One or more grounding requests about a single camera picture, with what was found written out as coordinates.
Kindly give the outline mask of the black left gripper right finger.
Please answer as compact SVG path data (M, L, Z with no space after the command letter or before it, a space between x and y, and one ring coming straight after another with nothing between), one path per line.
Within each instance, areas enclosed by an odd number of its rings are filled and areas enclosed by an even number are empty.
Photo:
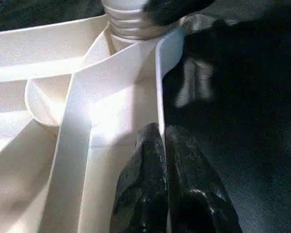
M165 129L171 231L240 233L237 212L223 185L185 128Z

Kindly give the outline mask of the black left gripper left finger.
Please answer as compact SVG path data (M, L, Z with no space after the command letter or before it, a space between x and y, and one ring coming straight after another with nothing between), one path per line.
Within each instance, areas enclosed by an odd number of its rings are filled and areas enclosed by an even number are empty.
M164 143L157 123L137 134L132 156L117 180L111 215L113 233L164 233L168 215Z

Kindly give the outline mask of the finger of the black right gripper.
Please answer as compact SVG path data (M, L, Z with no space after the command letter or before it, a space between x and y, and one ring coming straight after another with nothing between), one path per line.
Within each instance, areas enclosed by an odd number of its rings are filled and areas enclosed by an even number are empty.
M214 0L148 0L142 11L158 26L170 25L191 13L203 10Z

